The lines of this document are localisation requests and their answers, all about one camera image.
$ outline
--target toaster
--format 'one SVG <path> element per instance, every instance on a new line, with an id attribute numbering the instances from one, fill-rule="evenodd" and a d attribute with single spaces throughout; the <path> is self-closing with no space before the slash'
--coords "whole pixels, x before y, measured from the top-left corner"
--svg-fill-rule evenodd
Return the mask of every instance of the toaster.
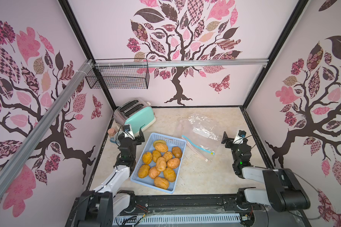
<path id="1" fill-rule="evenodd" d="M 156 118 L 149 102 L 135 98 L 114 111 L 114 120 L 120 125 L 131 125 L 134 136 L 138 136 L 139 129 L 146 130 Z"/>

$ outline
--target tree wall decal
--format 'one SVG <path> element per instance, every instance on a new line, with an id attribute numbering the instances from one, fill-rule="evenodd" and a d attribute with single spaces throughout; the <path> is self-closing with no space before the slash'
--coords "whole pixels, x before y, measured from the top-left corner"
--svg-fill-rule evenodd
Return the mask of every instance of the tree wall decal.
<path id="1" fill-rule="evenodd" d="M 283 81 L 288 87 L 283 86 L 276 92 L 279 101 L 286 104 L 281 112 L 285 113 L 285 123 L 290 129 L 281 147 L 265 142 L 274 151 L 274 165 L 278 159 L 283 168 L 284 155 L 296 137 L 306 137 L 303 145 L 310 146 L 311 155 L 319 151 L 323 153 L 321 168 L 325 175 L 329 174 L 333 161 L 325 149 L 326 145 L 331 146 L 335 157 L 332 172 L 341 185 L 341 161 L 337 160 L 341 157 L 341 139 L 338 138 L 341 135 L 341 66 L 332 64 L 332 56 L 341 60 L 341 36 L 327 39 L 332 41 L 332 54 L 324 52 L 317 43 L 306 64 L 301 58 L 292 64 L 292 75 Z"/>
<path id="2" fill-rule="evenodd" d="M 229 10 L 234 6 L 235 0 L 228 2 L 207 0 L 206 2 L 210 1 L 209 5 L 214 4 L 208 15 L 204 13 L 203 0 L 160 1 L 160 5 L 155 0 L 140 1 L 148 7 L 159 7 L 159 10 L 141 9 L 135 13 L 134 21 L 131 20 L 131 28 L 136 39 L 130 38 L 127 47 L 132 52 L 136 52 L 134 58 L 147 58 L 149 61 L 215 60 L 235 59 L 241 53 L 241 51 L 230 51 L 241 42 L 241 40 L 230 40 L 238 28 L 226 29 L 232 27 L 237 21 L 236 7 L 231 13 Z M 135 22 L 138 16 L 143 17 L 149 23 Z M 206 73 L 216 73 L 223 69 L 225 68 L 222 66 L 205 66 L 203 69 L 197 69 L 194 66 L 162 67 L 149 68 L 149 72 L 154 72 L 154 78 L 158 76 L 162 79 L 172 78 L 176 94 L 165 103 L 177 101 L 179 105 L 185 106 L 181 101 L 192 99 L 183 94 L 180 84 L 182 75 L 193 77 L 198 73 L 206 77 Z M 223 88 L 228 88 L 228 80 L 224 79 L 221 83 L 212 83 L 209 86 L 219 92 Z"/>

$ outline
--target pink wall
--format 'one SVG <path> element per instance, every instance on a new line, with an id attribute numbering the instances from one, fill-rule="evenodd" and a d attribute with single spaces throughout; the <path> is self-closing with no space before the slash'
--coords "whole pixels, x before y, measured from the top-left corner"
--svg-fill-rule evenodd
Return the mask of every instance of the pink wall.
<path id="1" fill-rule="evenodd" d="M 201 59 L 203 55 L 208 55 L 205 59 L 212 59 L 214 55 L 212 54 L 210 57 L 210 54 L 213 48 L 215 55 L 233 51 L 230 55 L 238 59 L 268 58 L 296 2 L 296 0 L 248 2 L 240 0 L 96 0 L 91 2 L 76 0 L 71 1 L 71 5 L 95 58 L 145 56 L 149 61 L 172 61 L 196 60 Z M 147 14 L 146 11 L 156 12 L 159 16 L 153 18 L 148 16 L 150 14 Z M 182 20 L 184 15 L 191 22 L 189 30 L 187 28 L 164 30 L 165 27 L 162 27 L 165 25 L 176 26 L 177 21 L 179 23 L 184 21 Z M 221 35 L 217 36 L 218 28 L 223 23 L 226 23 L 227 26 Z M 230 32 L 235 32 L 232 37 L 225 35 L 229 29 L 233 29 Z M 142 36 L 146 32 L 143 35 L 143 40 L 140 36 L 137 38 L 133 33 L 134 30 L 138 36 L 139 34 Z M 204 46 L 201 48 L 186 47 L 191 41 L 192 34 L 197 30 L 203 31 L 198 37 L 193 37 L 192 44 Z M 168 37 L 162 38 L 159 35 L 156 37 L 156 34 L 153 34 L 159 32 L 160 34 L 166 32 Z M 222 41 L 228 45 L 217 44 Z M 162 48 L 157 50 L 155 47 L 158 45 L 157 43 L 164 47 L 164 51 Z M 180 51 L 180 55 L 175 57 L 177 51 Z M 186 57 L 188 51 L 190 51 L 190 58 Z M 159 69 L 159 72 L 165 71 L 165 75 L 168 71 L 169 77 L 157 76 L 157 73 L 153 72 L 155 69 L 152 69 L 147 90 L 110 89 L 110 93 L 116 105 L 122 105 L 133 97 L 142 97 L 154 106 L 179 106 L 180 103 L 186 106 L 242 105 L 260 68 L 260 65 L 224 66 L 222 70 L 211 71 L 203 67 L 195 67 L 195 69 L 191 69 L 193 77 L 190 75 L 185 77 L 182 72 L 186 68 L 182 67 L 177 68 L 179 74 L 175 73 L 174 75 L 171 74 L 172 67 Z M 221 82 L 227 75 L 229 75 L 227 82 L 229 86 L 224 86 Z M 212 86 L 222 89 L 222 91 L 218 93 Z"/>
<path id="2" fill-rule="evenodd" d="M 309 4 L 247 110 L 276 167 L 324 198 L 299 179 L 311 225 L 341 226 L 341 0 Z"/>
<path id="3" fill-rule="evenodd" d="M 85 60 L 57 1 L 0 1 L 0 168 Z M 78 86 L 0 201 L 0 226 L 64 225 L 111 114 L 100 89 Z"/>

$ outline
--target pink leaf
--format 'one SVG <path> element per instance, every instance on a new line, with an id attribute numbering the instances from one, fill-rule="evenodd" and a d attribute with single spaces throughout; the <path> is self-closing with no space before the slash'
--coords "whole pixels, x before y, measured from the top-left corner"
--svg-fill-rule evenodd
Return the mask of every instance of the pink leaf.
<path id="1" fill-rule="evenodd" d="M 328 159 L 325 159 L 323 162 L 322 162 L 322 171 L 323 173 L 325 174 L 325 176 L 327 176 L 329 174 L 329 170 L 331 169 L 330 168 L 330 165 L 329 165 L 329 162 L 328 162 Z"/>
<path id="2" fill-rule="evenodd" d="M 35 40 L 35 31 L 31 27 L 27 27 L 27 34 L 22 31 L 20 31 L 20 34 L 17 34 L 17 44 L 26 64 L 28 64 L 30 57 L 39 56 L 37 50 L 40 48 L 40 43 Z"/>
<path id="3" fill-rule="evenodd" d="M 24 106 L 29 105 L 32 102 L 32 98 L 24 92 L 16 92 L 18 99 Z"/>
<path id="4" fill-rule="evenodd" d="M 226 3 L 226 0 L 218 0 L 212 7 L 207 20 L 212 17 L 216 20 L 221 20 L 222 17 L 227 16 L 230 13 L 229 8 L 234 4 L 235 0 L 229 0 L 228 3 Z"/>
<path id="5" fill-rule="evenodd" d="M 179 51 L 176 51 L 176 52 L 173 54 L 172 60 L 177 59 L 178 56 L 179 56 Z"/>
<path id="6" fill-rule="evenodd" d="M 74 112 L 81 112 L 85 107 L 86 103 L 86 94 L 79 94 L 73 101 L 73 111 Z"/>
<path id="7" fill-rule="evenodd" d="M 170 40 L 170 44 L 172 47 L 176 47 L 178 45 L 178 40 L 174 37 Z"/>
<path id="8" fill-rule="evenodd" d="M 24 127 L 28 123 L 28 116 L 23 114 L 18 114 L 15 116 L 10 117 L 10 120 L 19 127 Z"/>
<path id="9" fill-rule="evenodd" d="M 77 114 L 74 118 L 76 118 L 77 120 L 81 120 L 82 119 L 82 117 L 83 117 L 83 115 L 82 114 Z"/>
<path id="10" fill-rule="evenodd" d="M 190 36 L 189 31 L 185 30 L 184 33 L 183 33 L 183 40 L 189 39 L 189 36 Z"/>
<path id="11" fill-rule="evenodd" d="M 200 42 L 192 43 L 191 46 L 190 46 L 191 50 L 192 51 L 198 50 L 198 48 L 200 47 L 200 44 L 201 44 Z"/>
<path id="12" fill-rule="evenodd" d="M 202 77 L 206 77 L 206 74 L 205 74 L 203 71 L 200 71 L 200 75 L 201 75 Z"/>
<path id="13" fill-rule="evenodd" d="M 331 91 L 328 96 L 328 100 L 332 102 L 337 102 L 341 98 L 341 90 L 340 88 L 336 88 L 333 91 Z"/>
<path id="14" fill-rule="evenodd" d="M 314 109 L 312 112 L 316 115 L 323 115 L 327 113 L 329 110 L 331 110 L 329 107 L 318 107 Z"/>
<path id="15" fill-rule="evenodd" d="M 233 26 L 236 23 L 237 15 L 238 15 L 238 13 L 237 13 L 237 10 L 236 10 L 236 7 L 235 7 L 234 10 L 231 13 L 231 18 L 230 18 L 230 25 L 231 26 Z"/>
<path id="16" fill-rule="evenodd" d="M 40 104 L 47 108 L 52 105 L 52 98 L 48 92 L 44 93 L 44 95 L 40 98 Z"/>

